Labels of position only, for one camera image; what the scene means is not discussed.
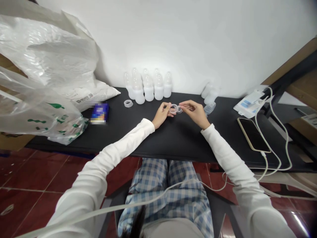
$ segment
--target cardboard box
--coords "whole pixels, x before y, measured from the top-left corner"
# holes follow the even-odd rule
[[[16,67],[8,58],[0,54],[0,66],[13,72],[19,73],[26,77],[26,75]],[[0,90],[15,95],[16,92],[11,91],[0,85]],[[22,149],[26,144],[34,138],[34,135],[16,135],[0,132],[0,149],[18,151]]]
[[[262,84],[270,85],[294,68],[303,59],[317,50],[317,37],[310,40],[295,55],[279,67]],[[317,70],[314,70],[292,83],[286,92],[296,97],[309,107],[317,110]]]
[[[297,118],[289,124],[317,146],[317,114]]]

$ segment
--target person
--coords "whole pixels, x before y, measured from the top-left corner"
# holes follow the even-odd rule
[[[191,100],[180,103],[180,106],[201,127],[201,134],[211,146],[218,163],[235,184],[233,191],[246,217],[251,237],[295,237],[283,216],[272,207],[270,198],[260,189],[252,171],[209,123],[203,106]],[[107,174],[157,130],[167,117],[175,116],[169,112],[170,107],[171,103],[162,103],[152,122],[142,119],[121,140],[106,146],[87,162],[72,187],[59,199],[47,225],[99,209],[107,189]],[[171,185],[190,181],[171,188],[146,207],[125,209],[120,217],[118,234],[122,237],[152,238],[213,237],[209,202],[203,186],[196,179],[191,162],[143,158],[126,204],[149,201]],[[90,218],[43,237],[93,237],[95,221],[95,218]]]

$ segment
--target white long-sleeve shirt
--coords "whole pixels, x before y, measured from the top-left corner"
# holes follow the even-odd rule
[[[155,131],[151,121],[143,119],[132,131],[116,143],[106,146],[93,160],[87,162],[72,187],[59,199],[55,213],[47,224],[52,225],[99,209],[107,190],[106,176],[123,158],[130,155],[139,144]],[[296,237],[283,216],[272,207],[270,198],[260,189],[253,172],[245,165],[212,124],[202,135],[211,146],[217,161],[230,180],[242,212],[247,218],[252,237]],[[43,237],[94,237],[96,217],[67,226]],[[178,237],[188,234],[200,237],[191,221],[172,219],[157,222],[145,229],[147,237]]]

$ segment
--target leg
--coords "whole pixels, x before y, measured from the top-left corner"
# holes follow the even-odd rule
[[[170,161],[168,186],[184,180],[196,179],[192,162]],[[213,237],[211,210],[206,191],[197,181],[182,183],[167,193],[166,218],[187,218],[205,237]]]
[[[142,166],[136,171],[129,195],[126,197],[126,204],[139,203],[151,200],[161,194],[167,187],[166,160],[143,158]],[[164,205],[164,201],[159,199],[147,205],[145,222],[150,217],[155,219],[153,214],[159,211]],[[138,213],[140,206],[125,209],[118,224],[118,235],[122,234],[124,228],[130,229],[133,217]]]

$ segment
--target white wall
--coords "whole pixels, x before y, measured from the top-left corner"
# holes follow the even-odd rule
[[[315,0],[38,0],[77,16],[100,48],[96,76],[124,86],[132,67],[170,70],[174,92],[207,79],[240,97],[317,34]]]

